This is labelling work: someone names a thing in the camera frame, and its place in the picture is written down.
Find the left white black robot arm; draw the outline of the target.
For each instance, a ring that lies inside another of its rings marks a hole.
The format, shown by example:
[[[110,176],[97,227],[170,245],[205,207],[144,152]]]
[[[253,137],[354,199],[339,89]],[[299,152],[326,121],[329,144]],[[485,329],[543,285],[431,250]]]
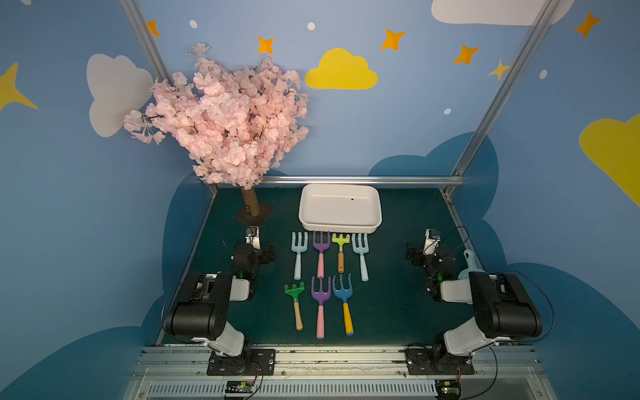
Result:
[[[228,321],[229,305],[253,299],[258,270],[276,259],[275,246],[234,248],[230,272],[189,273],[163,312],[164,331],[180,340],[205,343],[223,358],[244,358],[248,340]]]

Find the light blue fork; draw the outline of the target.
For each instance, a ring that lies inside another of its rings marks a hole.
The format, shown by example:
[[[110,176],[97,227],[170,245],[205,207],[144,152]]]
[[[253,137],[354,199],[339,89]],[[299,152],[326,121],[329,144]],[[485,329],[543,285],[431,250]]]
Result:
[[[302,277],[302,253],[308,250],[307,232],[292,232],[291,250],[296,254],[293,279],[299,281]]]
[[[366,233],[353,233],[351,243],[353,251],[359,256],[361,280],[368,282],[368,267],[365,259],[365,255],[369,252],[368,235]]]

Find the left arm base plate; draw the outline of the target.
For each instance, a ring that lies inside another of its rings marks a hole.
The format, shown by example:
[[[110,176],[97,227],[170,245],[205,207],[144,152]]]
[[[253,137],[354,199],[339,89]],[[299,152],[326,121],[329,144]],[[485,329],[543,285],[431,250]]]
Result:
[[[240,356],[221,356],[213,352],[208,360],[208,376],[273,376],[276,351],[271,348],[245,348]]]

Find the purple rake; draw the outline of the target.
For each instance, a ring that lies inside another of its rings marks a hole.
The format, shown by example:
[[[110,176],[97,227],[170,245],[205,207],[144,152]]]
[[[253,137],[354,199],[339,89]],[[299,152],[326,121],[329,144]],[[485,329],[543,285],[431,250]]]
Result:
[[[314,289],[315,282],[318,281],[320,286],[319,290],[316,291]],[[324,339],[325,338],[325,319],[324,319],[324,304],[326,301],[330,300],[332,296],[332,279],[327,278],[328,282],[328,290],[323,291],[323,282],[324,278],[316,278],[312,277],[311,286],[312,286],[312,298],[318,302],[318,316],[317,316],[317,329],[316,329],[316,338]]]

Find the purple fork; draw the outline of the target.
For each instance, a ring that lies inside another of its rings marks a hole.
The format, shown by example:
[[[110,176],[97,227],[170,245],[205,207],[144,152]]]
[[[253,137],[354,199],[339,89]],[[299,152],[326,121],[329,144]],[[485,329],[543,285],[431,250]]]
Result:
[[[316,276],[323,278],[325,273],[324,252],[331,246],[331,233],[313,232],[313,247],[318,251],[318,269]]]

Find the white plastic storage box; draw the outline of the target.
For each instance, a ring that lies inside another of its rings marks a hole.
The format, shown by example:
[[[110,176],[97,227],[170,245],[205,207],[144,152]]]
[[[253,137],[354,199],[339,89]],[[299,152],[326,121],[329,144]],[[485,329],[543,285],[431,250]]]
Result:
[[[374,233],[383,213],[374,187],[314,183],[303,188],[298,219],[308,231]]]

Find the lime fork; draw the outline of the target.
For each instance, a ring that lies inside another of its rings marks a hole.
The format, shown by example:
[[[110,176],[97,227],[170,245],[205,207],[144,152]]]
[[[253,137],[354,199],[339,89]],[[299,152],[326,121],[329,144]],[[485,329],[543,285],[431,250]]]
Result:
[[[344,273],[344,252],[343,246],[350,243],[351,236],[349,234],[336,234],[332,236],[332,242],[338,245],[338,272]]]

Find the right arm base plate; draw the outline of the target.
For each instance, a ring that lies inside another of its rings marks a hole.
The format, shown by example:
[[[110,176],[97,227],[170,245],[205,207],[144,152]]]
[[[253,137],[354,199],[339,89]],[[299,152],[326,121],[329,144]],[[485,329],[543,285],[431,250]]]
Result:
[[[408,373],[418,375],[474,375],[475,369],[469,357],[438,353],[431,348],[411,347],[405,350]]]

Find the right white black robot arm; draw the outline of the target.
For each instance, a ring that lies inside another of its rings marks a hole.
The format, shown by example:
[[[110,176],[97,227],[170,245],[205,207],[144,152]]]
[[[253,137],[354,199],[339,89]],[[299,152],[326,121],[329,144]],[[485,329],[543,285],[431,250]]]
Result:
[[[487,273],[473,251],[463,252],[467,266],[459,273],[452,270],[455,259],[435,243],[422,249],[406,246],[406,259],[423,268],[427,291],[435,301],[473,307],[468,321],[437,336],[430,354],[437,368],[463,366],[478,350],[542,333],[542,316],[519,277]]]

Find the blue rake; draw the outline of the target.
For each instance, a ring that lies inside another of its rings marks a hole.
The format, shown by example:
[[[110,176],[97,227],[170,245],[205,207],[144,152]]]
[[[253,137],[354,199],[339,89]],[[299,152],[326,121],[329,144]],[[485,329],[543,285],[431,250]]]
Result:
[[[347,336],[354,335],[353,320],[351,317],[348,300],[353,296],[352,275],[348,274],[348,285],[344,284],[344,275],[340,273],[339,277],[333,276],[333,294],[343,303],[343,323]]]

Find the green rake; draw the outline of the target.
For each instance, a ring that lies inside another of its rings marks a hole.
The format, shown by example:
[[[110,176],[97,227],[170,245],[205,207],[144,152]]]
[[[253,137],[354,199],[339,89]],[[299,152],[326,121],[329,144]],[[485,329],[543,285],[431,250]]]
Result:
[[[293,300],[296,330],[301,331],[303,329],[303,320],[299,304],[299,295],[305,290],[304,282],[300,284],[294,283],[291,286],[285,284],[283,285],[283,289],[286,295],[290,296]]]

